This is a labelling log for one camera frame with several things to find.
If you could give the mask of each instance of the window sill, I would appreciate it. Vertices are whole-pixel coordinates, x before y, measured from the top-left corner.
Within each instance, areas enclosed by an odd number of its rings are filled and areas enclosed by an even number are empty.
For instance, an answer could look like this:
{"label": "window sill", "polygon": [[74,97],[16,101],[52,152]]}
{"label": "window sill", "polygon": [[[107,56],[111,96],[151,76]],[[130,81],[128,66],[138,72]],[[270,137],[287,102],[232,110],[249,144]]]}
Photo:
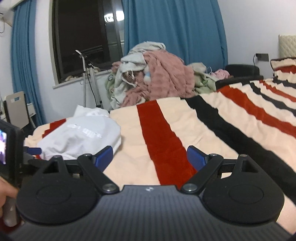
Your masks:
{"label": "window sill", "polygon": [[[95,75],[95,77],[97,77],[97,76],[105,75],[105,74],[108,74],[108,73],[111,73],[111,70],[104,70],[104,71],[95,73],[94,75]],[[82,81],[82,80],[83,80],[83,77],[71,78],[66,82],[63,82],[63,83],[60,83],[60,84],[57,84],[57,85],[53,86],[52,88],[56,89],[56,88],[59,88],[59,87],[65,86],[65,85],[69,85],[69,84],[75,83],[77,81]]]}

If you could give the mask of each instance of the gray ribbed surface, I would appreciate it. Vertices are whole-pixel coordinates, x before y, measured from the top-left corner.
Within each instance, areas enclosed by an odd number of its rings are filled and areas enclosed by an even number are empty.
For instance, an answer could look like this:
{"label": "gray ribbed surface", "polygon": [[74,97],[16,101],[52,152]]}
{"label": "gray ribbed surface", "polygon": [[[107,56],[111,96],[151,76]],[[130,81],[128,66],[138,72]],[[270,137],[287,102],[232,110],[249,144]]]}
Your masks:
{"label": "gray ribbed surface", "polygon": [[104,196],[84,218],[56,227],[26,223],[11,234],[15,241],[93,240],[287,240],[289,234],[276,223],[239,227],[209,214],[196,196],[174,186],[125,186]]}

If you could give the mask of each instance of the metal screw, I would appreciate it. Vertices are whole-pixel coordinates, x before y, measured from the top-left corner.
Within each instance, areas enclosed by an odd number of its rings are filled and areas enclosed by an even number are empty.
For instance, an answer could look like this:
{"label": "metal screw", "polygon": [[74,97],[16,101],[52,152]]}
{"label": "metal screw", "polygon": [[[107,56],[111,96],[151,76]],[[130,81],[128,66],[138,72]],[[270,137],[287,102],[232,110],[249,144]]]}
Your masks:
{"label": "metal screw", "polygon": [[116,188],[117,188],[116,185],[113,183],[108,183],[103,186],[103,190],[105,192],[113,192],[116,190]]}
{"label": "metal screw", "polygon": [[197,186],[193,183],[187,183],[183,186],[184,191],[194,192],[197,190]]}

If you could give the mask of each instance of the blue curtain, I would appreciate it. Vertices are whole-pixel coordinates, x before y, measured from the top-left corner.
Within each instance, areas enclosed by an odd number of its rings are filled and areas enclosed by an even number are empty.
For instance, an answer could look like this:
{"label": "blue curtain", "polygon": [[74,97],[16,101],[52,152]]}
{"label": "blue curtain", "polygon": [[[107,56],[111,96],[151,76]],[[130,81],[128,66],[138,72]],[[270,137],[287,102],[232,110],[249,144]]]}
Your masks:
{"label": "blue curtain", "polygon": [[13,91],[24,91],[27,103],[33,103],[37,125],[45,123],[35,58],[36,0],[25,0],[14,9],[11,37]]}
{"label": "blue curtain", "polygon": [[227,43],[217,0],[122,0],[125,54],[143,41],[163,42],[185,64],[213,70],[228,64]]}

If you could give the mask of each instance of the pink garment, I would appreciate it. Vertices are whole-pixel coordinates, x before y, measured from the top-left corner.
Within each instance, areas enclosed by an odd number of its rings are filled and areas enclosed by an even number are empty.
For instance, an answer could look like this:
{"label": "pink garment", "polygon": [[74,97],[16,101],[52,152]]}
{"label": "pink garment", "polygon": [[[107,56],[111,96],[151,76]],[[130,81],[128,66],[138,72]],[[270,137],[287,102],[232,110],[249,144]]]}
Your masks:
{"label": "pink garment", "polygon": [[219,80],[228,79],[230,74],[227,70],[224,69],[218,69],[215,73],[211,73],[212,76],[215,76]]}
{"label": "pink garment", "polygon": [[149,66],[151,82],[145,83],[143,72],[136,76],[138,86],[126,92],[122,107],[135,105],[141,97],[155,100],[165,97],[190,98],[195,96],[194,71],[182,59],[164,50],[144,54]]}
{"label": "pink garment", "polygon": [[112,72],[113,72],[114,74],[117,73],[117,70],[119,69],[119,66],[120,66],[121,64],[122,64],[121,61],[117,61],[117,62],[114,62],[114,63],[112,64],[111,70],[112,70]]}

